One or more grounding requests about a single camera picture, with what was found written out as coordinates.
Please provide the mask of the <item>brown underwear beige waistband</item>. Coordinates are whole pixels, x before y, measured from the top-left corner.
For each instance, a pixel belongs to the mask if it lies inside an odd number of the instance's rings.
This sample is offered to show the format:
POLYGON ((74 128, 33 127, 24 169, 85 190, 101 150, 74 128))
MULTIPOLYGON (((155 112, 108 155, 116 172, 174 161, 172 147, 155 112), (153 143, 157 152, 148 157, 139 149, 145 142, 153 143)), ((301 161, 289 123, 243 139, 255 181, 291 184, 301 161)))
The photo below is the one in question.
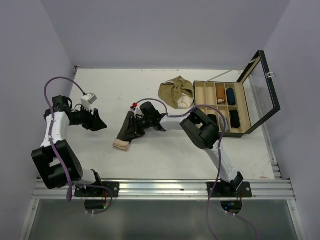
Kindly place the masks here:
POLYGON ((122 127, 117 135, 113 146, 121 151, 127 152, 130 147, 130 143, 145 135, 145 131, 138 126, 139 119, 135 117, 135 112, 128 111, 122 127))

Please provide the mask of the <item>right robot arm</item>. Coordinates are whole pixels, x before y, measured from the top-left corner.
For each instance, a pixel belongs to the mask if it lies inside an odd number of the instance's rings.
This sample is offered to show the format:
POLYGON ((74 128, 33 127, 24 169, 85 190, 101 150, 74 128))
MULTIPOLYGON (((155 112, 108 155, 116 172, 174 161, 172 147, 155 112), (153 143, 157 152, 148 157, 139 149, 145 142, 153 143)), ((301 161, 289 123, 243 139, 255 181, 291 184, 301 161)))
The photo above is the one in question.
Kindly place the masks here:
POLYGON ((218 125, 200 109, 195 108, 180 116, 160 113, 151 102, 143 103, 136 113, 133 105, 128 111, 117 138, 130 143, 145 135, 145 130, 154 129, 158 132, 184 131, 191 142, 204 150, 217 168, 219 174, 216 194, 226 197, 237 197, 240 194, 244 178, 236 169, 226 151, 222 148, 222 136, 218 125))

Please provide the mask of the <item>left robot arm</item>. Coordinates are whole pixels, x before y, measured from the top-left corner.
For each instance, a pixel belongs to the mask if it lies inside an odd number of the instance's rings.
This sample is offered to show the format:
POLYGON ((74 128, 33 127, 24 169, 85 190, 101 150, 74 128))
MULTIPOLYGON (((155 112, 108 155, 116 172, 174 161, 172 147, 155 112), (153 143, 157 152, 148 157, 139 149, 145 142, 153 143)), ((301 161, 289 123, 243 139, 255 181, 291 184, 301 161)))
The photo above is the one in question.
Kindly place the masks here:
POLYGON ((80 109, 76 110, 69 97, 53 97, 51 107, 44 114, 47 123, 44 140, 40 148, 31 153, 45 186, 49 190, 67 186, 68 200, 72 198, 73 187, 78 188, 76 197, 102 197, 106 194, 99 174, 93 169, 84 169, 67 142, 70 126, 82 126, 92 132, 107 128, 98 109, 91 108, 96 100, 95 94, 87 93, 81 97, 80 109))

